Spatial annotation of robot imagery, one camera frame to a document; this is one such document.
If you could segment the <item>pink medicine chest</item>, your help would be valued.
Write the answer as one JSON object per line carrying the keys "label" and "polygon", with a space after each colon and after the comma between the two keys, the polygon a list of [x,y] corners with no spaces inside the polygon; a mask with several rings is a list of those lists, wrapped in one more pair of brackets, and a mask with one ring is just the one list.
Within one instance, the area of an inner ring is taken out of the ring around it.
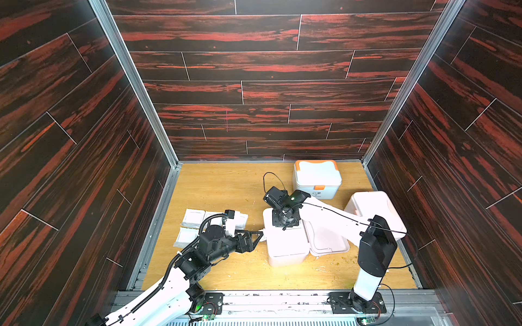
{"label": "pink medicine chest", "polygon": [[350,249],[347,239],[318,224],[301,221],[298,226],[283,230],[273,225],[272,209],[263,211],[263,219],[269,264],[275,268],[301,264],[308,255],[318,258]]}

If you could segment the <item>white orange-trimmed medicine chest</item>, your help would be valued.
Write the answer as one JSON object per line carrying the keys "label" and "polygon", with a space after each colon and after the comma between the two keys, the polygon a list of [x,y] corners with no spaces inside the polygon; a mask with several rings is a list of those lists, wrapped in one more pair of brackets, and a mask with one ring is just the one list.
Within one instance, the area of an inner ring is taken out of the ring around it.
{"label": "white orange-trimmed medicine chest", "polygon": [[319,200],[332,200],[341,187],[342,176],[334,160],[297,160],[292,182],[294,190]]}

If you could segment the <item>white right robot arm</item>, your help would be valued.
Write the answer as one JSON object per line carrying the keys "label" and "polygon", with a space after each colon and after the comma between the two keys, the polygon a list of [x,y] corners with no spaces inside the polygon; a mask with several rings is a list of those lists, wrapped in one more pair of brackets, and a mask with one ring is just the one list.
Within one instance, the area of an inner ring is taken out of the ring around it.
{"label": "white right robot arm", "polygon": [[345,210],[337,209],[301,190],[288,194],[272,187],[264,197],[265,239],[273,267],[304,262],[358,248],[360,271],[350,298],[354,304],[373,301],[379,285],[406,235],[406,227],[388,195],[357,192]]}

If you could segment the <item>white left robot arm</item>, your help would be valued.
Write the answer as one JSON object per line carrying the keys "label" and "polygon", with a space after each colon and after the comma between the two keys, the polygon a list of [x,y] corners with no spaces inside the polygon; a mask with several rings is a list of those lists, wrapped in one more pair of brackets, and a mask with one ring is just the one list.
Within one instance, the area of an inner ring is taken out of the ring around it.
{"label": "white left robot arm", "polygon": [[107,316],[93,315],[86,325],[161,325],[186,314],[205,297],[199,281],[232,253],[253,252],[262,231],[225,229],[211,225],[168,264],[164,277],[136,299]]}

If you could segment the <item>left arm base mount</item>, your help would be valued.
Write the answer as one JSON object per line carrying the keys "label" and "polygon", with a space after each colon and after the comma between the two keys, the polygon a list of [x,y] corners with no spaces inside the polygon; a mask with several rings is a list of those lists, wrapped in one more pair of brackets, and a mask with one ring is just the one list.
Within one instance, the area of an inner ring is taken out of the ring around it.
{"label": "left arm base mount", "polygon": [[221,315],[224,304],[224,294],[220,292],[206,292],[197,298],[187,313],[189,323],[213,321]]}

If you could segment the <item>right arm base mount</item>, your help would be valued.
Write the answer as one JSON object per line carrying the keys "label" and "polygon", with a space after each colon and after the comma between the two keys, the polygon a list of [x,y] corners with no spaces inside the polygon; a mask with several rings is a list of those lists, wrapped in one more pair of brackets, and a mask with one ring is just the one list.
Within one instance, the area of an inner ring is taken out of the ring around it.
{"label": "right arm base mount", "polygon": [[354,292],[330,292],[326,302],[335,315],[382,315],[387,312],[383,297],[376,292],[372,299],[365,300]]}

